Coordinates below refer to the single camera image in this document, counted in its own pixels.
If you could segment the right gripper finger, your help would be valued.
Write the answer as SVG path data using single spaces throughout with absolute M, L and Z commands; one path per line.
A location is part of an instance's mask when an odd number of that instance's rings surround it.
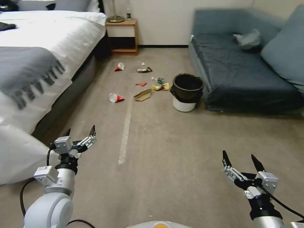
M 235 185 L 245 184 L 246 177 L 243 174 L 241 174 L 237 169 L 232 167 L 228 154 L 225 150 L 223 150 L 222 163 L 223 163 L 223 172 Z
M 251 159 L 253 161 L 253 164 L 254 164 L 257 172 L 265 172 L 266 171 L 263 164 L 253 154 L 251 154 Z

